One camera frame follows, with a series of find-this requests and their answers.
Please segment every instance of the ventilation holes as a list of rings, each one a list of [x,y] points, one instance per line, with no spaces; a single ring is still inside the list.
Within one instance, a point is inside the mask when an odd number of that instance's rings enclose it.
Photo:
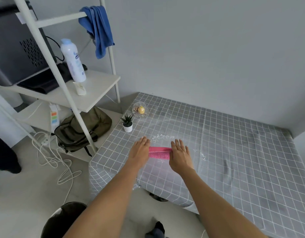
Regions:
[[[31,38],[25,39],[23,41],[20,41],[20,45],[22,46],[24,52],[27,54],[28,58],[34,66],[39,67],[40,65],[43,65],[43,55],[34,40],[32,40]]]

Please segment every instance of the pink towel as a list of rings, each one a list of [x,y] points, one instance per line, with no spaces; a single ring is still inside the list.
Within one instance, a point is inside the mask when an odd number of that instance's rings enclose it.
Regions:
[[[149,147],[149,157],[155,158],[155,159],[169,160],[171,151],[172,151],[172,148]]]

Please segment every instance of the hand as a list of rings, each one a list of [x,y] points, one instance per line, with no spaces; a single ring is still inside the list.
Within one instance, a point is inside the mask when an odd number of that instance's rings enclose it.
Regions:
[[[149,159],[149,147],[150,140],[147,139],[146,136],[141,137],[140,140],[136,141],[131,148],[126,163],[129,163],[132,167],[138,169],[143,167]]]
[[[179,141],[176,139],[174,143],[171,141],[172,152],[170,152],[169,164],[172,170],[179,175],[187,169],[193,169],[193,163],[190,156],[189,148],[184,146],[182,140]]]

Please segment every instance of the computer case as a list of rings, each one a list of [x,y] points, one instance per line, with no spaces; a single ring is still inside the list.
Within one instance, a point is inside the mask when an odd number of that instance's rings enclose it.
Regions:
[[[29,1],[26,3],[36,17]],[[39,30],[55,59],[42,28]],[[47,67],[14,0],[0,0],[0,86],[11,86]]]

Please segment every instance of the forearm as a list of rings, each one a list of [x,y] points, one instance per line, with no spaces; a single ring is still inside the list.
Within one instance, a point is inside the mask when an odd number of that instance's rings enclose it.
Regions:
[[[202,224],[210,238],[266,236],[224,198],[201,180],[194,169],[182,173],[184,180],[201,216]]]
[[[119,237],[138,170],[139,167],[126,163],[73,223],[64,238]]]

